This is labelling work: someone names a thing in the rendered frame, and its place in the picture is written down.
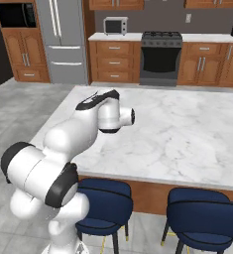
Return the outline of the wooden drawer cabinet run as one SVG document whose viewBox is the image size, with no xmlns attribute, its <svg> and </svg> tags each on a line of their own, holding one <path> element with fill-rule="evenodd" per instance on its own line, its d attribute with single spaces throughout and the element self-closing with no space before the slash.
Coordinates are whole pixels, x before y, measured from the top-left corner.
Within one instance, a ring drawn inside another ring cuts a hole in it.
<svg viewBox="0 0 233 254">
<path fill-rule="evenodd" d="M 90 41 L 89 50 L 93 81 L 140 82 L 140 42 Z"/>
</svg>

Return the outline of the wooden base cabinet run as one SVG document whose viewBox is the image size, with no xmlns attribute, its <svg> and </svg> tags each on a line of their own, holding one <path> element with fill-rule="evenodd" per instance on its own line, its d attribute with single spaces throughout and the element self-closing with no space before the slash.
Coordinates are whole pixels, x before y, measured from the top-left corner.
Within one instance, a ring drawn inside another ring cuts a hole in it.
<svg viewBox="0 0 233 254">
<path fill-rule="evenodd" d="M 177 84 L 233 87 L 233 43 L 184 43 Z"/>
</svg>

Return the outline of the wooden tall cabinet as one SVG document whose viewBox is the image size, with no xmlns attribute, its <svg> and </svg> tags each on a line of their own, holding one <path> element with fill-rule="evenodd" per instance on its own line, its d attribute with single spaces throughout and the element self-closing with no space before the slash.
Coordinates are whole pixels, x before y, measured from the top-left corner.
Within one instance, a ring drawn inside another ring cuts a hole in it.
<svg viewBox="0 0 233 254">
<path fill-rule="evenodd" d="M 33 4 L 35 28 L 3 28 L 0 24 L 11 69 L 17 81 L 50 83 L 36 1 L 24 2 Z"/>
</svg>

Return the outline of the wooden kitchen island base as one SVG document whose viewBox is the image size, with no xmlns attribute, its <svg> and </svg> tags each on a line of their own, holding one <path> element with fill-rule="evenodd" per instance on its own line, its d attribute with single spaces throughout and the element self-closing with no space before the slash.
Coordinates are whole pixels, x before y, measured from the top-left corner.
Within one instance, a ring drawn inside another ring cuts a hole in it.
<svg viewBox="0 0 233 254">
<path fill-rule="evenodd" d="M 230 200 L 233 201 L 233 190 L 215 190 L 206 188 L 191 188 L 187 186 L 179 185 L 168 185 L 168 184 L 155 184 L 148 182 L 129 181 L 129 180 L 113 180 L 106 178 L 80 176 L 79 180 L 84 179 L 99 179 L 100 181 L 109 181 L 107 189 L 110 191 L 116 191 L 119 188 L 118 184 L 114 182 L 123 182 L 123 190 L 120 190 L 123 194 L 130 194 L 129 187 L 131 189 L 131 197 L 134 202 L 133 211 L 144 212 L 150 214 L 166 215 L 168 195 L 170 190 L 174 188 L 185 188 L 185 189 L 200 189 L 206 191 L 218 191 L 225 194 Z"/>
</svg>

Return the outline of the navy blue bar stool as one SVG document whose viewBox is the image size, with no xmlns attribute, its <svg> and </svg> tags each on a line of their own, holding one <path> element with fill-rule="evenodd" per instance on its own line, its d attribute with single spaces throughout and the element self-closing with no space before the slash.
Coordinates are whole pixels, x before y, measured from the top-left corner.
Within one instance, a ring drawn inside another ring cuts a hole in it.
<svg viewBox="0 0 233 254">
<path fill-rule="evenodd" d="M 181 254 L 184 245 L 223 254 L 233 243 L 233 201 L 216 190 L 171 189 L 161 245 L 169 228 L 178 238 L 175 254 Z"/>
<path fill-rule="evenodd" d="M 76 225 L 77 235 L 112 236 L 114 254 L 119 254 L 118 230 L 125 227 L 129 237 L 128 221 L 133 212 L 131 187 L 120 181 L 106 179 L 83 179 L 78 183 L 78 192 L 89 200 L 86 217 Z"/>
</svg>

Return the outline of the black gas stove oven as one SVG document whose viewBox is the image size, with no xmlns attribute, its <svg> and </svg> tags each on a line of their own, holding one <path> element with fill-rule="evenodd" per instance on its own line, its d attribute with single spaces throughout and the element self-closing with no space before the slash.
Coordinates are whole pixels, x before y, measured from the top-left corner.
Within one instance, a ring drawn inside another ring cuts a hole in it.
<svg viewBox="0 0 233 254">
<path fill-rule="evenodd" d="M 144 32 L 141 40 L 140 84 L 176 86 L 181 47 L 180 32 Z"/>
</svg>

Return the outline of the silver toaster oven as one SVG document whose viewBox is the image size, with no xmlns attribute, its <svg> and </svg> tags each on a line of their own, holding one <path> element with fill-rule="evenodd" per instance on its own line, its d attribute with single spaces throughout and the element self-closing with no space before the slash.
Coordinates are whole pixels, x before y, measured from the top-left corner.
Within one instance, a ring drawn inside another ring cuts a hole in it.
<svg viewBox="0 0 233 254">
<path fill-rule="evenodd" d="M 127 17 L 106 17 L 103 20 L 104 33 L 106 35 L 123 35 L 127 34 Z"/>
</svg>

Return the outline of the grey stainless fridge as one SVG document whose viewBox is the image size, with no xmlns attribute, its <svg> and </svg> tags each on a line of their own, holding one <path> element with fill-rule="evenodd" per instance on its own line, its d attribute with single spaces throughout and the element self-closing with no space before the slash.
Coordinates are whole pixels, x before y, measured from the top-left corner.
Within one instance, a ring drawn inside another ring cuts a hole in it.
<svg viewBox="0 0 233 254">
<path fill-rule="evenodd" d="M 81 0 L 36 0 L 52 83 L 87 85 Z"/>
</svg>

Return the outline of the black built-in microwave oven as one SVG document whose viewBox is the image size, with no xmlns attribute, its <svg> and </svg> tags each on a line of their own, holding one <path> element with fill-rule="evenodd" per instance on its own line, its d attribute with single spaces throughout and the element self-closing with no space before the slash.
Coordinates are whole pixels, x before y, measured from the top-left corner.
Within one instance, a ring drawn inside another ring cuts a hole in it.
<svg viewBox="0 0 233 254">
<path fill-rule="evenodd" d="M 2 28 L 36 28 L 33 3 L 0 3 Z"/>
</svg>

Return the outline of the wooden wall cabinet run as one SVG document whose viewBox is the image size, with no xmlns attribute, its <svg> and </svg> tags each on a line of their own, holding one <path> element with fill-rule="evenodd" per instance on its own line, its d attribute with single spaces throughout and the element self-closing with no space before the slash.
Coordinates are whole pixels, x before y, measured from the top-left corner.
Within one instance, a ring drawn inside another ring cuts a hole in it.
<svg viewBox="0 0 233 254">
<path fill-rule="evenodd" d="M 150 4 L 162 7 L 166 2 L 185 9 L 233 8 L 233 0 L 89 0 L 90 10 L 144 10 Z"/>
</svg>

